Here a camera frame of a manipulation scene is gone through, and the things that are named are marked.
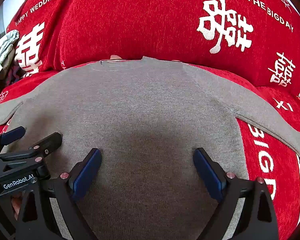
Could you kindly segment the person's left hand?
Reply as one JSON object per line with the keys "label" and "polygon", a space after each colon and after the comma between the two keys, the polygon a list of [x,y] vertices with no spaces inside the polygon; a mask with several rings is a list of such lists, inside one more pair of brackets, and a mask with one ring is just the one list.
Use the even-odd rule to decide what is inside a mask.
{"label": "person's left hand", "polygon": [[19,212],[20,212],[20,207],[23,201],[23,195],[21,192],[16,193],[11,197],[11,205],[14,210],[14,217],[15,220],[18,220]]}

